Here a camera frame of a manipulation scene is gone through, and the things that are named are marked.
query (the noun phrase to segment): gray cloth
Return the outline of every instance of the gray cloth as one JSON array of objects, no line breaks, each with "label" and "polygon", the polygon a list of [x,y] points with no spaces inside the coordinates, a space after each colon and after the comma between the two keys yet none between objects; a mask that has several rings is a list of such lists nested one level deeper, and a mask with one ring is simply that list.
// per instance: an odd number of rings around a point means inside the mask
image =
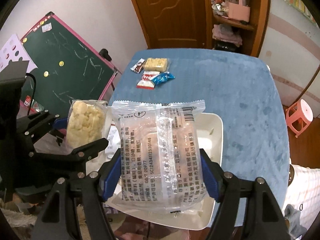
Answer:
[{"label": "gray cloth", "polygon": [[299,236],[303,236],[307,229],[300,225],[301,211],[294,209],[294,207],[288,204],[284,210],[284,217],[290,222],[289,233],[292,240],[297,239]]},{"label": "gray cloth", "polygon": [[[176,79],[154,90],[136,88],[142,73],[130,67],[148,57],[169,58],[169,71]],[[288,132],[275,83],[258,58],[207,49],[139,51],[124,71],[110,105],[115,100],[170,103],[199,99],[205,100],[205,112],[218,114],[223,121],[222,169],[241,179],[264,177],[282,207],[289,178]],[[244,212],[245,199],[241,199],[235,226],[242,225]]]}]

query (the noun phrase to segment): pink bag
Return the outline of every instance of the pink bag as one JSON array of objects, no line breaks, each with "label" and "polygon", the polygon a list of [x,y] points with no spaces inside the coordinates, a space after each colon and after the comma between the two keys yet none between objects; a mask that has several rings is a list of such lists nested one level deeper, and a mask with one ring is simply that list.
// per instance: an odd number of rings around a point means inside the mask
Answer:
[{"label": "pink bag", "polygon": [[226,6],[228,7],[228,17],[230,19],[249,22],[250,7],[243,6],[242,0],[239,0],[239,4],[231,3],[226,0]]}]

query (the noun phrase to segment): blue candy wrapper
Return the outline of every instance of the blue candy wrapper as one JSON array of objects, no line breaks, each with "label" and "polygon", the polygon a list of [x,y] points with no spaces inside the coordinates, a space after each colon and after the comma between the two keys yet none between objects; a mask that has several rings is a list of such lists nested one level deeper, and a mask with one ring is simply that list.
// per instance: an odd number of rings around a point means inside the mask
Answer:
[{"label": "blue candy wrapper", "polygon": [[160,85],[161,83],[165,83],[170,79],[175,79],[175,76],[170,74],[169,72],[165,72],[165,73],[161,73],[158,76],[156,76],[155,78],[151,79],[151,81],[155,85]]}]

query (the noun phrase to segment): shelf board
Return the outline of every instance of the shelf board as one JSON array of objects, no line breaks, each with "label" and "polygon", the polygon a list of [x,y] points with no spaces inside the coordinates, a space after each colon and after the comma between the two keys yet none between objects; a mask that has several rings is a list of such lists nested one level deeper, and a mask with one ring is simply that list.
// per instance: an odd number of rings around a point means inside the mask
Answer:
[{"label": "shelf board", "polygon": [[244,29],[244,30],[249,30],[249,31],[254,31],[255,28],[250,25],[250,24],[242,24],[238,21],[235,21],[235,20],[231,20],[231,19],[226,19],[224,17],[221,17],[220,15],[217,15],[217,14],[213,14],[213,17],[219,22],[219,23],[225,23],[225,24],[229,24],[233,27],[237,27],[237,28],[240,28],[240,29]]}]

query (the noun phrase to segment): door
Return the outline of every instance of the door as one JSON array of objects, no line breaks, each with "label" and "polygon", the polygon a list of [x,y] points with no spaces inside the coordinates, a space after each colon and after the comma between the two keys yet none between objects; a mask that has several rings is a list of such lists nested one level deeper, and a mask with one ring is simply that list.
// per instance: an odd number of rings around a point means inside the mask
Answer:
[{"label": "door", "polygon": [[136,0],[150,49],[205,48],[204,0]]}]

